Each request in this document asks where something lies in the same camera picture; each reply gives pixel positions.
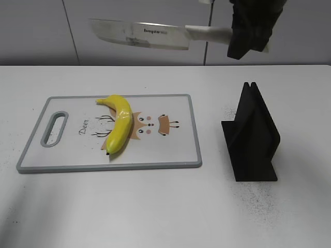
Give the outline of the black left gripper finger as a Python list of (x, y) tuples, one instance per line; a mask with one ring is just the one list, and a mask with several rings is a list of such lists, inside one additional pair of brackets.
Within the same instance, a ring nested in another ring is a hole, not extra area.
[(255, 31), (259, 26), (259, 18), (253, 16), (234, 15), (232, 20), (232, 37), (228, 46), (227, 57), (240, 60), (250, 50), (260, 52)]

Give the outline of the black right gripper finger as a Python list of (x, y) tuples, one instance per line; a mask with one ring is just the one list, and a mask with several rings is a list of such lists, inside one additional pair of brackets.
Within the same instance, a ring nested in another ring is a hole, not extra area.
[(273, 33), (273, 27), (276, 23), (276, 18), (263, 17), (257, 23), (255, 28), (255, 42), (254, 49), (259, 52), (268, 52), (269, 50), (269, 39)]

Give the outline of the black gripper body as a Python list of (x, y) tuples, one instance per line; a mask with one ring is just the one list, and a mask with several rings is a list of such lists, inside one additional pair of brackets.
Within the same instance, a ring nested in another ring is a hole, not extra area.
[(287, 0), (230, 1), (236, 18), (248, 21), (278, 19)]

